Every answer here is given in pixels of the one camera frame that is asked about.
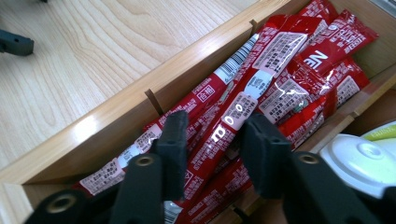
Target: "light wood table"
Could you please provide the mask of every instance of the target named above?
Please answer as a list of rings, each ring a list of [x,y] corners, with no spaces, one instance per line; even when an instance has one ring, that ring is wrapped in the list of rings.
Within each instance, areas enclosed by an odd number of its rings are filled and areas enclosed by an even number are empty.
[[[257,0],[0,1],[0,169]]]

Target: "wooden drawer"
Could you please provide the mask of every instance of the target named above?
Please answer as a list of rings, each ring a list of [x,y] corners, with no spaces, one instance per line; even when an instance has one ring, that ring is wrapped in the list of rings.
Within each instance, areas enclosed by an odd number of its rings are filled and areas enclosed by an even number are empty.
[[[0,213],[21,223],[46,196],[119,155],[158,117],[224,62],[273,14],[295,13],[308,0],[260,1],[77,120],[0,173]],[[372,83],[343,105],[298,150],[318,151],[396,83],[396,20],[367,0],[332,0],[380,38],[356,55]],[[234,206],[250,214],[261,200],[248,191]],[[232,209],[218,223],[238,222]]]

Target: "wooden surface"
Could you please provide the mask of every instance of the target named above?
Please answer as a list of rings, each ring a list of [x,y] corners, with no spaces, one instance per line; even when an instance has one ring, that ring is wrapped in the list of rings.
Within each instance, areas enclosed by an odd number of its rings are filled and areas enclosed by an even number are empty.
[[[0,29],[35,41],[0,54],[0,168],[254,2],[0,1]]]

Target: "wood grain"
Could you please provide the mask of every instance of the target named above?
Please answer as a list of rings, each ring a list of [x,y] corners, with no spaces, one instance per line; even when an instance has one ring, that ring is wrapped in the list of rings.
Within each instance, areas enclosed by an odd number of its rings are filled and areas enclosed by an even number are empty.
[[[1,1],[0,29],[35,53],[0,55],[0,168],[254,2]]]

